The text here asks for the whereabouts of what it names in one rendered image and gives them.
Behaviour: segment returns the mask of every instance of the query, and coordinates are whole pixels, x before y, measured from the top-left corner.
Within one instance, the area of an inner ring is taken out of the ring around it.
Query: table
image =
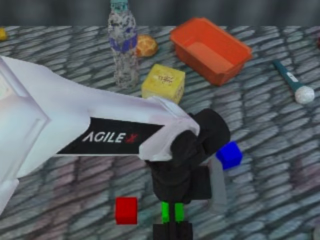
[[[308,240],[320,218],[320,103],[294,102],[270,61],[280,59],[301,82],[320,88],[320,27],[223,27],[252,47],[254,58],[234,79],[211,86],[180,62],[169,41],[174,27],[139,27],[159,43],[156,57],[142,59],[141,79],[154,63],[186,72],[181,107],[220,113],[244,152],[241,166],[225,173],[228,211],[187,209],[195,240]],[[105,27],[7,27],[0,55],[45,65],[93,88],[119,90]],[[137,196],[137,226],[116,226],[116,196]],[[0,217],[1,240],[150,240],[161,205],[150,172],[134,157],[61,157],[21,179]]]

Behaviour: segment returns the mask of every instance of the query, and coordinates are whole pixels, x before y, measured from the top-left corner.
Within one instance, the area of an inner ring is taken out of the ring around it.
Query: orange plastic bin
[[[194,17],[171,31],[178,58],[210,83],[221,86],[252,58],[250,47],[206,18]]]

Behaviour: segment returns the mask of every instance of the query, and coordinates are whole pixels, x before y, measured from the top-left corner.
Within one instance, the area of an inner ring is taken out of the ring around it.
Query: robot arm
[[[173,102],[69,81],[47,67],[0,57],[0,214],[18,185],[52,156],[172,159],[171,144],[198,123]]]

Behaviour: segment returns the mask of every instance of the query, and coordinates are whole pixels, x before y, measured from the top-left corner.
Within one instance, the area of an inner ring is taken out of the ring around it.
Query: yellow cube
[[[142,97],[158,96],[178,104],[185,91],[185,77],[183,71],[155,64],[142,84]]]
[[[4,27],[0,27],[0,41],[5,41],[8,39],[6,30]]]

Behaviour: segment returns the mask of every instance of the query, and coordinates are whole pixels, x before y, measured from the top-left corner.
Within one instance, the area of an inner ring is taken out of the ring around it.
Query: yellow object
[[[0,27],[0,41],[5,41],[8,39],[6,30],[4,27]]]
[[[185,91],[185,77],[183,71],[155,64],[142,84],[142,97],[158,96],[178,104]]]
[[[158,51],[156,40],[147,34],[139,34],[136,46],[136,54],[138,57],[151,57]]]

